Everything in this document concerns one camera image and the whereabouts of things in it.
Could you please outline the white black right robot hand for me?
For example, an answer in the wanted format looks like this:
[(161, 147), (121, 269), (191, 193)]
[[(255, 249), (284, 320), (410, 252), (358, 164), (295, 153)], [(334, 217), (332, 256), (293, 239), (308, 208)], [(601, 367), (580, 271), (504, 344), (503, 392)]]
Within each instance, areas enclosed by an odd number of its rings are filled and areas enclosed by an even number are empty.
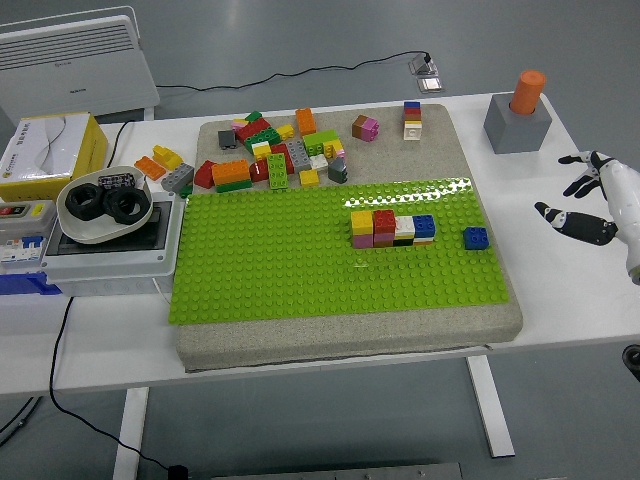
[(569, 212), (535, 204), (538, 213), (559, 233), (597, 246), (617, 238), (628, 248), (626, 269), (639, 283), (639, 172), (598, 151), (580, 152), (559, 159), (563, 165), (581, 162), (586, 171), (563, 192), (566, 197), (585, 197), (599, 187), (612, 218), (605, 220), (586, 213)]

